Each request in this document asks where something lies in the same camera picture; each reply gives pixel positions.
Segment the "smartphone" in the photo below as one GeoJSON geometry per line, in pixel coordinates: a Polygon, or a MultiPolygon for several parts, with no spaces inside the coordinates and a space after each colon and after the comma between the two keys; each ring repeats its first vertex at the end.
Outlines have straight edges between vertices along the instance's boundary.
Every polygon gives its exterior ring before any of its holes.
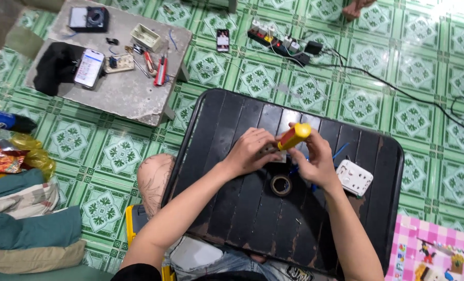
{"type": "Polygon", "coordinates": [[[229,51],[229,30],[218,29],[216,31],[216,50],[218,52],[229,51]]]}
{"type": "Polygon", "coordinates": [[[98,53],[92,49],[85,49],[81,57],[78,71],[74,76],[74,82],[88,88],[93,88],[104,66],[104,58],[104,54],[98,53]]]}

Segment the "tattoo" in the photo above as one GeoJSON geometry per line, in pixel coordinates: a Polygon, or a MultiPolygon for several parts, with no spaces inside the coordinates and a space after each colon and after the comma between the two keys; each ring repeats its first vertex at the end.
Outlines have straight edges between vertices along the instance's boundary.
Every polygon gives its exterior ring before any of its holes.
{"type": "Polygon", "coordinates": [[[162,194],[164,193],[165,187],[170,179],[173,166],[175,165],[175,157],[168,157],[167,161],[165,159],[164,163],[159,165],[155,170],[145,167],[146,165],[151,165],[150,160],[155,162],[156,156],[151,156],[140,164],[139,172],[137,174],[142,204],[144,205],[149,219],[160,210],[162,194]],[[146,173],[144,173],[145,175],[142,174],[142,169],[147,169],[147,172],[151,175],[146,173]]]}

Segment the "knee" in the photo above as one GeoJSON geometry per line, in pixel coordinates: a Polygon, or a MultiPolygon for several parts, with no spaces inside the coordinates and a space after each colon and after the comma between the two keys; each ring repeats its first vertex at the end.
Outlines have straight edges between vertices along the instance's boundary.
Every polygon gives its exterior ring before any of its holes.
{"type": "Polygon", "coordinates": [[[172,169],[175,157],[167,153],[156,154],[142,161],[137,174],[153,174],[158,169],[172,169]]]}

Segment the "white outlet box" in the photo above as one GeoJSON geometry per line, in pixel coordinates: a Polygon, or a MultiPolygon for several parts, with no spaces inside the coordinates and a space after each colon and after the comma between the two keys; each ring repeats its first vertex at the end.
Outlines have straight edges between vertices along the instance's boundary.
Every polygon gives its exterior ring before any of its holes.
{"type": "Polygon", "coordinates": [[[346,159],[341,161],[336,174],[343,188],[357,196],[365,194],[373,179],[371,173],[346,159]]]}

